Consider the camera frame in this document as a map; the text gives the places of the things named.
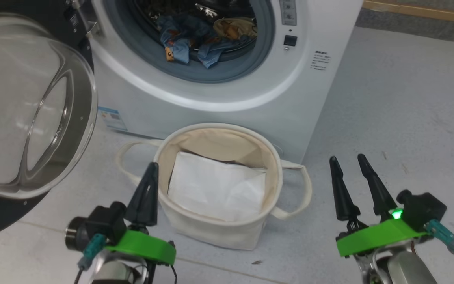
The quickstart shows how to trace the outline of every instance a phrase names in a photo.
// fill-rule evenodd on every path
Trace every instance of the wooden strip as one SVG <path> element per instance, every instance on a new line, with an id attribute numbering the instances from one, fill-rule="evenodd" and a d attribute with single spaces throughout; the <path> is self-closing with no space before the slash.
<path id="1" fill-rule="evenodd" d="M 454 11 L 433 9 L 416 5 L 403 5 L 393 2 L 393 0 L 364 0 L 362 7 L 373 11 L 389 11 L 424 18 L 454 21 Z"/>

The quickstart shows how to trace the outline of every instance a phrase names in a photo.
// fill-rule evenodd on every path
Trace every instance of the green plastic mount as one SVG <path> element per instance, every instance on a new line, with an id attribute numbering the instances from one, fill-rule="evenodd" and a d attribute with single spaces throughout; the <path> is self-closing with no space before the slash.
<path id="1" fill-rule="evenodd" d="M 365 228 L 337 241 L 337 249 L 342 257 L 358 254 L 366 250 L 383 247 L 398 241 L 421 237 L 427 233 L 416 232 L 402 219 L 391 219 Z"/>
<path id="2" fill-rule="evenodd" d="M 106 249 L 139 256 L 159 264 L 175 264 L 175 247 L 167 241 L 139 231 L 127 230 L 116 246 L 107 246 Z"/>

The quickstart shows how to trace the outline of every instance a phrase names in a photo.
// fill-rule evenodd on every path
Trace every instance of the open washing machine door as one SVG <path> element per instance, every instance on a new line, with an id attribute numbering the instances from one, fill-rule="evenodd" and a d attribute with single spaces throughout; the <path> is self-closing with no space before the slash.
<path id="1" fill-rule="evenodd" d="M 70 2 L 0 0 L 0 230 L 76 165 L 97 95 L 86 28 Z"/>

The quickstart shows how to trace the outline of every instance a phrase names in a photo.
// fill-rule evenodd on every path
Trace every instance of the beige fabric basket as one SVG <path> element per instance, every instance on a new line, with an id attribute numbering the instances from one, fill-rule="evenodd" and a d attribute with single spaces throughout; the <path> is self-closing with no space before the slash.
<path id="1" fill-rule="evenodd" d="M 115 161 L 120 170 L 137 185 L 141 177 L 129 173 L 122 166 L 124 154 L 136 144 L 159 146 L 153 161 L 159 164 L 160 204 L 171 225 L 179 233 L 200 241 L 231 249 L 253 250 L 269 214 L 286 220 L 302 212 L 311 201 L 311 179 L 306 167 L 281 160 L 267 139 L 241 126 L 221 123 L 195 124 L 175 131 L 164 141 L 144 140 L 124 145 L 117 153 Z M 170 200 L 167 197 L 167 189 L 175 157 L 179 151 L 252 168 L 267 169 L 265 197 L 260 214 L 249 220 L 225 222 L 190 212 Z M 299 169 L 305 181 L 301 205 L 291 213 L 275 206 L 283 184 L 283 168 Z"/>

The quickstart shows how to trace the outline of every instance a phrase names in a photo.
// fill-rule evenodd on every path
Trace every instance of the washing machine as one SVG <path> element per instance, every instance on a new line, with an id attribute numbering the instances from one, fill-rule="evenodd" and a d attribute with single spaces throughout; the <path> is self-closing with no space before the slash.
<path id="1" fill-rule="evenodd" d="M 166 61 L 140 2 L 93 2 L 90 45 L 108 127 L 166 138 L 191 124 L 231 123 L 302 161 L 362 0 L 249 0 L 256 40 L 209 69 L 192 55 L 188 65 Z"/>

